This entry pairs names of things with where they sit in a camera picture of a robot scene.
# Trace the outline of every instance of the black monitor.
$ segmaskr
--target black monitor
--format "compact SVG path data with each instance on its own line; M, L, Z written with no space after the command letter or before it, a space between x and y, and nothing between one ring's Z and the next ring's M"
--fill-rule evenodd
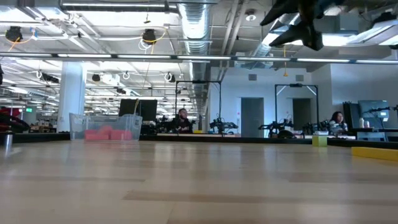
M123 99L120 101L119 116L134 114L137 100ZM155 121L157 100L139 100L136 115L142 116L143 121Z
M387 118L389 107L386 100L359 100L359 110L362 118Z

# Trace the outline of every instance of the yellow object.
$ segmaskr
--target yellow object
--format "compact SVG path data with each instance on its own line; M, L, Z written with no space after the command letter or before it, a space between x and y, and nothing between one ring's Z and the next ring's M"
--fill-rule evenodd
M378 149L370 147L352 147L353 156L361 156L373 159L385 159L389 161L398 161L398 150Z
M312 146L327 147L328 146L328 137L327 136L312 136Z

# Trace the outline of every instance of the door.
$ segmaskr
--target door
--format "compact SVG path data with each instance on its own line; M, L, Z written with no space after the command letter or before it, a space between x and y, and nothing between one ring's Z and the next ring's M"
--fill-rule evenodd
M293 129L302 130L311 118L311 99L293 99Z
M241 119L242 137L263 138L264 131L258 130L258 127L264 124L264 99L242 98Z

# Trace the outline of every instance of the air duct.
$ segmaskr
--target air duct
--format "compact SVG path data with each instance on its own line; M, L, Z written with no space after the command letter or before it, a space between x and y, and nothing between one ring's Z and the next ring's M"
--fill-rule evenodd
M206 40L209 38L210 5L209 4L179 4L178 9L182 16L182 30L185 39ZM207 55L208 42L186 41L185 49L189 55ZM205 63L190 63L191 80L206 80ZM206 91L203 85L194 85L194 94L197 99L198 110L204 107Z

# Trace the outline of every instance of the person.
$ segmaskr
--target person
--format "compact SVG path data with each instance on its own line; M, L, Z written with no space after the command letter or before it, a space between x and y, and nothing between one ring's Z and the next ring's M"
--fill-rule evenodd
M348 131L347 124L344 122L343 113L340 111L336 111L331 116L331 120L329 121L330 131L334 134L341 134L345 131Z
M177 131L180 134L190 134L192 133L192 124L188 120L187 110L182 108L178 111L178 118L176 120Z

